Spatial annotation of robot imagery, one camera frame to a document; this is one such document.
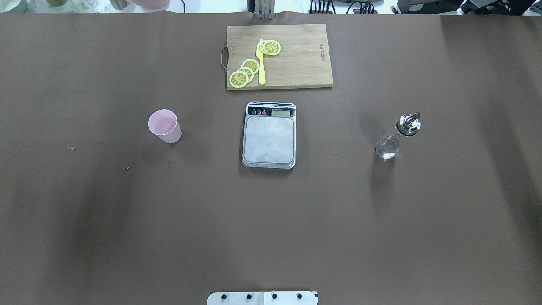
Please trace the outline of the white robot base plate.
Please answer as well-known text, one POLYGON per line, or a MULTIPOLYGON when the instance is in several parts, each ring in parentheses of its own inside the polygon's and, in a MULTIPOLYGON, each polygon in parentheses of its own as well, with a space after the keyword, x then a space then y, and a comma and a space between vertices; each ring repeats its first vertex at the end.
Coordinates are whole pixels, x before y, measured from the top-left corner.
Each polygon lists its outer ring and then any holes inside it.
POLYGON ((313 291, 244 291, 216 292, 207 298, 207 305, 318 305, 313 291))

